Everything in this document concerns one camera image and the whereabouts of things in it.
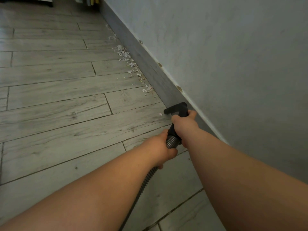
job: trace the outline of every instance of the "gray baseboard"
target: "gray baseboard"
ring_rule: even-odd
[[[118,18],[108,4],[101,0],[100,12],[117,35],[121,43],[128,49],[131,57],[135,60],[144,76],[153,86],[157,95],[163,101],[166,107],[170,107],[180,102],[186,102],[189,109],[193,109],[182,93],[171,82],[168,76],[160,68],[159,64],[148,54],[139,40],[129,31],[125,24]],[[199,127],[210,134],[214,134],[211,128],[202,120],[200,116],[196,117]]]

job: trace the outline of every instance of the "white wall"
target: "white wall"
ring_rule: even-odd
[[[308,182],[308,0],[106,0],[230,145]]]

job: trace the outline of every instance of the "wooden floor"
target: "wooden floor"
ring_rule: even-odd
[[[54,6],[0,4],[0,224],[171,123],[158,95],[142,91],[147,80],[119,61],[101,15],[71,0]],[[224,230],[183,147],[125,230],[148,226]]]

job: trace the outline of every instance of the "black vacuum hose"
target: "black vacuum hose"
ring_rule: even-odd
[[[164,110],[165,114],[171,114],[171,113],[176,113],[179,112],[179,116],[180,117],[186,117],[188,116],[188,112],[187,112],[187,104],[185,102],[176,104],[171,106],[170,108],[166,108]],[[175,130],[174,130],[174,125],[172,124],[169,131],[168,131],[168,137],[166,139],[166,146],[167,148],[176,148],[179,144],[181,144],[182,140],[181,138],[176,134]],[[150,181],[150,179],[152,178],[152,176],[156,173],[156,171],[158,170],[158,167],[153,167],[147,174],[147,176],[145,177],[139,192],[137,194],[137,197],[131,207],[131,209],[129,210],[127,216],[125,217],[125,220],[123,221],[119,231],[122,231],[129,216],[131,215],[134,207],[137,204],[138,199],[140,198],[142,192],[144,191],[145,187],[147,186],[148,182]]]

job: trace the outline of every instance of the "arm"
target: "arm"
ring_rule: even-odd
[[[172,122],[227,230],[307,230],[308,185],[198,128],[195,111]]]
[[[56,191],[0,230],[118,230],[150,169],[177,154],[166,147],[167,131]]]

